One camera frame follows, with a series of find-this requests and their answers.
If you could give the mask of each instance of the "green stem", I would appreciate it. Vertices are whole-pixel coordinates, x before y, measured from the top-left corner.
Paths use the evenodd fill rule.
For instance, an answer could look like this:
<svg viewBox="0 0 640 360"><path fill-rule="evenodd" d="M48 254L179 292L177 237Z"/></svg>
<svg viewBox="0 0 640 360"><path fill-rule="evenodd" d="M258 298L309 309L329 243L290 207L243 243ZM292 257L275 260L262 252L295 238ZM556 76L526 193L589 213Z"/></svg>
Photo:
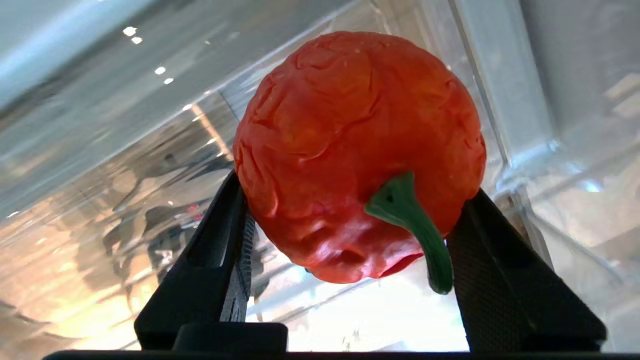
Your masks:
<svg viewBox="0 0 640 360"><path fill-rule="evenodd" d="M364 211L382 221L404 227L418 239L427 258L429 285L439 294L453 288L453 266L440 231L422 209L413 190L413 172L387 181L369 199Z"/></svg>

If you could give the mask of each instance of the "ceiling light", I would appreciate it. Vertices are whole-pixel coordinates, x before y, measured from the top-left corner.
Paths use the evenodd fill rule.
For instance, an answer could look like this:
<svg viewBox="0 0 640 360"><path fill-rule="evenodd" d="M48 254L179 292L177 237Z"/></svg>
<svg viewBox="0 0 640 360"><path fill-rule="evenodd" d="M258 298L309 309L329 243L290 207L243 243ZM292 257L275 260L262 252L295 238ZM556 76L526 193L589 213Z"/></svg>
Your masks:
<svg viewBox="0 0 640 360"><path fill-rule="evenodd" d="M127 35L128 37L132 37L133 35L136 34L136 30L138 30L138 28L134 28L133 26L127 26L122 30L122 33Z"/></svg>

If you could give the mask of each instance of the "wrinkled pepper skin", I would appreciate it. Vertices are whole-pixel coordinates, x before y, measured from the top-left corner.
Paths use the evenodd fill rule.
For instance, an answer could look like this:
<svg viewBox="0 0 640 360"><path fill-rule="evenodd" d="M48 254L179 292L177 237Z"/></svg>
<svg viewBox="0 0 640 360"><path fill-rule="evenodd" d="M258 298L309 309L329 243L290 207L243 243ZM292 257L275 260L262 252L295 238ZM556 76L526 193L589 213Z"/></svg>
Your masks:
<svg viewBox="0 0 640 360"><path fill-rule="evenodd" d="M252 215L293 263L328 282L394 274L423 256L407 230L364 213L387 180L415 174L440 233L478 191L486 162L471 96L411 42L338 32L267 75L234 143Z"/></svg>

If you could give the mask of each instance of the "glass surface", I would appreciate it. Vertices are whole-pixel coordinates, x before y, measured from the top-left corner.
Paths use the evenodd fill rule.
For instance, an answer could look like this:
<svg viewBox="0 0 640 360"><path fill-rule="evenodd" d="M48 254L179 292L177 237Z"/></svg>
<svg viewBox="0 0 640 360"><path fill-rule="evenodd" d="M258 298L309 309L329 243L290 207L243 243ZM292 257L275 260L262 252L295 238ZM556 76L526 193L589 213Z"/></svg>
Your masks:
<svg viewBox="0 0 640 360"><path fill-rule="evenodd" d="M605 321L605 349L640 351L637 2L134 3L0 15L20 33L0 42L0 358L139 348L132 322L232 168L259 81L338 30L405 37L462 80L483 189ZM290 350L468 349L424 262L328 284L262 233L252 259L247 320L285 323Z"/></svg>

